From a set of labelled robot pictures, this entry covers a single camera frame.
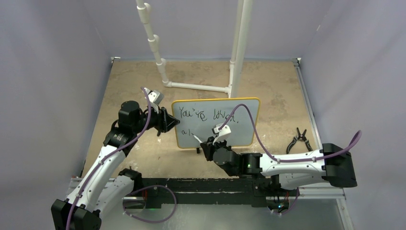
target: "marker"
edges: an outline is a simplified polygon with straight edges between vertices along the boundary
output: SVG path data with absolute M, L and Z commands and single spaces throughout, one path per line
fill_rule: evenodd
M 194 135 L 193 133 L 192 133 L 192 135 L 199 143 L 203 143 L 196 135 Z

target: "black pliers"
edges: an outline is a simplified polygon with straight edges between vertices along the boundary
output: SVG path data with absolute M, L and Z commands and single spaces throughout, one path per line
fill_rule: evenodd
M 296 144 L 296 142 L 298 140 L 300 141 L 304 141 L 306 144 L 306 148 L 309 151 L 313 151 L 312 147 L 310 146 L 309 140 L 305 137 L 306 134 L 306 129 L 304 130 L 304 132 L 302 134 L 300 134 L 299 128 L 297 127 L 297 136 L 293 137 L 293 140 L 291 141 L 291 143 L 288 145 L 288 147 L 286 148 L 286 154 L 289 154 L 289 152 L 291 151 L 291 148 L 293 147 L 293 145 Z

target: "whiteboard with yellow border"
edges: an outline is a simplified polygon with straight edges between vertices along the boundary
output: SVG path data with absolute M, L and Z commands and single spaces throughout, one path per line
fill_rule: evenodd
M 175 126 L 178 147 L 181 149 L 200 147 L 192 133 L 201 141 L 207 141 L 208 137 L 213 136 L 213 127 L 225 122 L 238 104 L 245 104 L 249 108 L 256 124 L 260 106 L 260 101 L 256 97 L 174 101 L 172 114 L 180 120 L 180 124 Z M 235 111 L 227 125 L 231 129 L 227 145 L 248 146 L 252 143 L 254 129 L 244 107 L 241 106 Z

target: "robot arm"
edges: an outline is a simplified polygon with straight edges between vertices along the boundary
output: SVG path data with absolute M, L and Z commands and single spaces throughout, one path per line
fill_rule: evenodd
M 351 153 L 317 160 L 336 153 L 342 148 L 334 144 L 323 144 L 322 149 L 289 154 L 273 155 L 275 161 L 267 154 L 242 153 L 237 154 L 227 146 L 225 137 L 231 135 L 230 127 L 225 125 L 219 130 L 214 127 L 214 137 L 209 137 L 201 143 L 204 155 L 208 161 L 214 161 L 229 176 L 241 178 L 264 178 L 267 176 L 277 179 L 279 188 L 293 190 L 299 186 L 329 182 L 335 187 L 356 187 L 354 167 Z M 300 159 L 314 159 L 313 161 L 300 161 Z
M 160 133 L 166 133 L 175 127 L 180 121 L 167 113 L 167 110 L 158 104 L 163 95 L 158 91 L 150 91 L 145 88 L 152 110 L 147 129 L 154 127 Z M 99 229 L 101 219 L 120 202 L 122 197 L 131 193 L 135 189 L 134 181 L 141 178 L 141 174 L 126 174 L 120 172 L 114 183 L 105 189 L 114 170 L 124 161 L 136 141 L 133 141 L 147 123 L 147 111 L 141 110 L 135 101 L 127 101 L 121 105 L 118 113 L 118 120 L 114 121 L 110 132 L 103 142 L 101 151 L 85 175 L 81 183 L 70 193 L 64 201 L 56 200 L 51 207 L 55 229 L 65 229 L 68 221 L 69 210 L 78 201 L 73 209 L 70 229 Z M 126 148 L 111 154 L 118 148 Z

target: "beige tabletop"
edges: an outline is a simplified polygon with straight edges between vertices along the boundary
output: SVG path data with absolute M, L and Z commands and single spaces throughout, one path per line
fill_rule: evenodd
M 228 85 L 228 62 L 226 61 L 173 61 L 166 65 L 167 76 L 173 82 L 225 87 Z M 171 104 L 175 100 L 226 98 L 226 93 L 200 90 L 166 88 L 163 86 L 155 62 L 115 61 L 96 126 L 91 138 L 83 171 L 87 173 L 96 160 L 111 124 L 118 118 L 121 103 L 137 101 L 147 107 L 140 87 L 158 90 L 165 95 L 161 107 L 172 114 Z M 302 90 L 292 62 L 244 62 L 239 97 L 258 97 L 261 100 L 257 130 L 261 141 L 272 154 L 285 154 L 287 145 L 297 134 L 307 129 L 306 137 L 315 148 L 312 127 L 302 96 Z M 240 152 L 262 152 L 257 140 L 251 146 L 234 149 Z M 298 142 L 291 153 L 307 152 L 305 144 Z M 171 178 L 227 178 L 227 174 L 213 162 L 206 161 L 203 153 L 196 149 L 179 149 L 175 130 L 161 134 L 150 129 L 140 138 L 118 172 L 131 166 L 143 177 Z

